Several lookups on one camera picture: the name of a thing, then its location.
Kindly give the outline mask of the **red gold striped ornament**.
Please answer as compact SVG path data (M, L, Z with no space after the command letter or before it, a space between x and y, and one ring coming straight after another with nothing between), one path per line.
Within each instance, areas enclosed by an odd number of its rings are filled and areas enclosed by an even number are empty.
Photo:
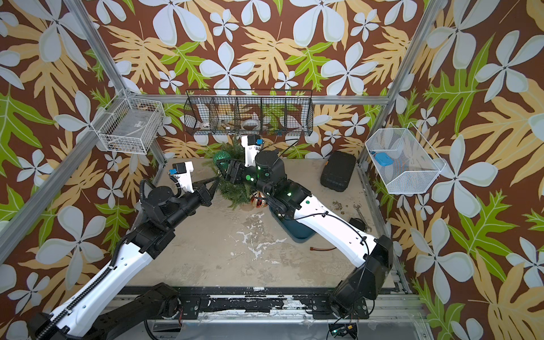
M265 195L260 191L257 191L252 195L250 203L254 208L266 208L268 206Z

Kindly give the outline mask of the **green glitter ball ornament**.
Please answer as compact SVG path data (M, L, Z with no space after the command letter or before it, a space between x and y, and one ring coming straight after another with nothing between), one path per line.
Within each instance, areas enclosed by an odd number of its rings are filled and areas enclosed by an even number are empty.
M227 170L230 164L230 160L231 155L225 150L220 150L213 156L213 164L218 169Z

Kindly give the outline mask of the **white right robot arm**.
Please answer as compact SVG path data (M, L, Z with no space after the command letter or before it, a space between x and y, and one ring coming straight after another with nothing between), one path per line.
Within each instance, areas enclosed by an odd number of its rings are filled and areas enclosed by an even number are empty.
M327 208L310 190L288 178L277 152L249 152L245 161L215 157L213 162L225 181L259 191L277 215L310 228L350 260L355 269L329 297L337 317L347 317L358 303L378 297L393 265L389 237L365 233Z

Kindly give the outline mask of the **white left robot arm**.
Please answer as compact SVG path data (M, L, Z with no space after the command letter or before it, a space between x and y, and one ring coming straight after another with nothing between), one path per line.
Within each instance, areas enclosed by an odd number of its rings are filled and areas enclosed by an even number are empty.
M172 313L179 303L178 294L164 283L115 311L105 313L104 309L166 249L180 223L201 206L211 206L218 184L218 177L197 181L189 192L180 184L172 191L142 180L143 222L117 243L110 262L81 290L52 313L39 313L29 322L31 338L114 339L146 319Z

